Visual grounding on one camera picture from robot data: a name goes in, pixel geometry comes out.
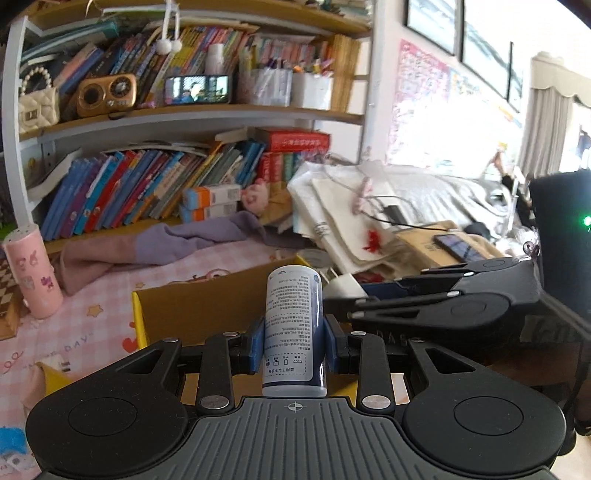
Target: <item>purple blanket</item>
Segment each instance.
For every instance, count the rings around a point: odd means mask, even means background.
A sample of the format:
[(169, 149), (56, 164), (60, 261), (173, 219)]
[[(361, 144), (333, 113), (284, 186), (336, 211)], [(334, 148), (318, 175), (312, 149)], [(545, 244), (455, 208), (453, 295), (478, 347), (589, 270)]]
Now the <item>purple blanket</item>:
[(166, 265), (195, 250), (258, 236), (263, 243), (280, 248), (304, 248), (308, 241), (295, 234), (276, 233), (261, 226), (256, 216), (243, 211), (224, 218), (169, 226), (154, 225), (135, 235), (99, 236), (65, 244), (53, 260), (56, 277), (68, 295), (74, 295), (111, 271), (146, 265)]

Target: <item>stuffed toy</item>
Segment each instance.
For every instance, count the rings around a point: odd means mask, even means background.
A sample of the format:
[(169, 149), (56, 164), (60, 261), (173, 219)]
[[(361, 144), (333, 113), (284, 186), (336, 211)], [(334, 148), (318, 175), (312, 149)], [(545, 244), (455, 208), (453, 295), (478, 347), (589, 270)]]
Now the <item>stuffed toy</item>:
[(242, 206), (245, 210), (260, 217), (269, 204), (269, 190), (263, 179), (258, 179), (255, 183), (242, 191)]

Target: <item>pink checkered bedsheet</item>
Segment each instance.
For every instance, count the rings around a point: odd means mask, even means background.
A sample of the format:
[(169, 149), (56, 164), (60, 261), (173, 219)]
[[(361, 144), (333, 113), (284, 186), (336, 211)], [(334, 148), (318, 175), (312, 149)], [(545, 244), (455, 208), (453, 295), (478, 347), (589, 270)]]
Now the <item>pink checkered bedsheet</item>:
[[(72, 371), (68, 375), (77, 379), (134, 351), (137, 343), (132, 323), (132, 291), (201, 277), (218, 269), (245, 270), (291, 254), (255, 240), (216, 245), (163, 267), (106, 275), (75, 296), (66, 297), (51, 318), (23, 318), (17, 336), (0, 342), (0, 427), (24, 428), (21, 393), (28, 369), (41, 358), (61, 355), (70, 362)], [(28, 465), (21, 464), (23, 471), (19, 472), (0, 457), (2, 480), (35, 477), (39, 468), (30, 458), (26, 460)]]

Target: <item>wooden shelf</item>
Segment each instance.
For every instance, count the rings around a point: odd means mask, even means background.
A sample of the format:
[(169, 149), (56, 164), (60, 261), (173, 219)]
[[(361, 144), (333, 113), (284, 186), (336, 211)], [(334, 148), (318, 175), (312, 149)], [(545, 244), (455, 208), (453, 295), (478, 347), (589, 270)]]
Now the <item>wooden shelf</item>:
[[(265, 19), (275, 19), (291, 24), (307, 25), (331, 33), (340, 33), (352, 37), (367, 35), (369, 27), (360, 21), (348, 20), (340, 15), (321, 10), (305, 8), (295, 2), (285, 0), (177, 0), (183, 11), (196, 11), (203, 14), (209, 12), (215, 17), (215, 12), (236, 14), (237, 20), (249, 21), (257, 24), (258, 17), (261, 24), (272, 24)], [(47, 7), (35, 14), (30, 20), (40, 29), (59, 27), (85, 19), (87, 0), (72, 0), (61, 5)], [(90, 7), (89, 18), (97, 18), (101, 8), (138, 7), (149, 5), (146, 0), (99, 0)]]
[(22, 134), (21, 148), (28, 148), (41, 142), (59, 140), (88, 132), (98, 132), (130, 125), (159, 124), (162, 122), (191, 121), (213, 118), (285, 118), (303, 120), (324, 120), (362, 125), (363, 115), (312, 110), (294, 107), (257, 105), (181, 105), (136, 110), (111, 120), (107, 115), (82, 118), (73, 122), (57, 124), (43, 130)]
[(47, 254), (56, 254), (61, 252), (61, 249), (64, 248), (66, 242), (73, 241), (76, 242), (78, 240), (84, 240), (87, 238), (94, 238), (97, 236), (106, 236), (106, 235), (130, 235), (130, 234), (137, 234), (141, 233), (144, 230), (147, 230), (151, 226), (157, 225), (158, 223), (166, 223), (167, 225), (178, 225), (181, 223), (181, 220), (177, 217), (171, 217), (166, 220), (140, 220), (137, 223), (132, 225), (125, 225), (119, 228), (111, 228), (106, 230), (99, 230), (97, 232), (92, 233), (83, 233), (82, 235), (75, 235), (72, 238), (62, 238), (59, 240), (53, 240), (51, 242), (45, 242), (45, 248), (47, 250)]

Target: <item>pen holder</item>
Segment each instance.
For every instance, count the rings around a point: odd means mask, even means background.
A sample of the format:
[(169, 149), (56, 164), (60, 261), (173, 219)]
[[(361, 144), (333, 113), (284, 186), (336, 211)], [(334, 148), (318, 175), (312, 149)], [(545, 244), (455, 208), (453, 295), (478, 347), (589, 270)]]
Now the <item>pen holder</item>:
[(292, 76), (293, 72), (290, 69), (251, 70), (248, 103), (251, 105), (289, 106)]
[(330, 110), (333, 79), (314, 73), (295, 73), (291, 82), (291, 106)]
[(31, 315), (36, 319), (45, 319), (57, 312), (64, 297), (39, 227), (31, 223), (13, 230), (4, 239), (2, 248)]

